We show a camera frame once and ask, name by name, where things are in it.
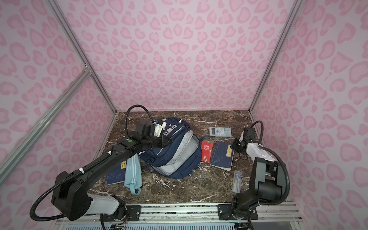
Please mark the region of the blue book yellow label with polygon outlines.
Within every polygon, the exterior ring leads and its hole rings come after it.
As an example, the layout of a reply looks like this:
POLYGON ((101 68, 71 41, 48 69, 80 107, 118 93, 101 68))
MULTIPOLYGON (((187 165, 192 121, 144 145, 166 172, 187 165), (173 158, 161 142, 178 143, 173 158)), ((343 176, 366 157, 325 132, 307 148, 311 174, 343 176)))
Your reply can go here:
POLYGON ((231 145, 218 141, 212 150, 210 165, 230 172, 233 156, 234 150, 231 148, 231 145))

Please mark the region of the navy blue backpack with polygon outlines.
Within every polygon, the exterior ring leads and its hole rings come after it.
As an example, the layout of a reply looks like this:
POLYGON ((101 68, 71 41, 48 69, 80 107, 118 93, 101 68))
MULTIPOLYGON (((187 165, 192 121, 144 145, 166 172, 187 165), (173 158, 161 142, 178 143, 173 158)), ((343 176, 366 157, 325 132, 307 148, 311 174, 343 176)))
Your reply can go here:
POLYGON ((201 162, 201 140, 182 119, 168 117, 158 121, 167 123, 162 134, 170 138, 172 144, 165 148, 145 148, 139 156, 155 172, 171 179, 183 179, 201 162))

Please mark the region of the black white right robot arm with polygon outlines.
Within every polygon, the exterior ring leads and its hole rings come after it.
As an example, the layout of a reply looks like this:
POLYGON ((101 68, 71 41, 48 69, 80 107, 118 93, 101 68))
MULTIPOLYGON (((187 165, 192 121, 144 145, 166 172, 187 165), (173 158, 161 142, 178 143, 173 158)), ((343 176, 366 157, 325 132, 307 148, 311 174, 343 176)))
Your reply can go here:
POLYGON ((285 193, 286 181, 280 162, 272 158, 255 137, 255 128, 246 127, 239 139, 235 139, 231 149, 247 155, 253 160, 248 189, 241 192, 241 173, 236 171, 230 218, 245 219, 256 214, 256 207, 263 203, 279 201, 285 193))

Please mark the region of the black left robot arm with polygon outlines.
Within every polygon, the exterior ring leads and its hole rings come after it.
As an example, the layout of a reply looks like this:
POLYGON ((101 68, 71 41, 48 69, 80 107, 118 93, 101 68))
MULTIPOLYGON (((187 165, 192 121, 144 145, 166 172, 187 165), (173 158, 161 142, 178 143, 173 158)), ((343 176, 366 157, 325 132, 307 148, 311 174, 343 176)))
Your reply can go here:
POLYGON ((123 161, 146 148, 165 148, 172 140, 164 134, 155 136, 156 124, 141 121, 135 132, 125 136, 113 145, 111 150, 90 164, 71 173, 60 173, 55 183, 60 184, 53 191, 52 204, 69 220, 84 215, 101 214, 108 220, 121 220, 127 210, 125 202, 115 195, 107 198, 91 196, 88 191, 103 176, 123 161))

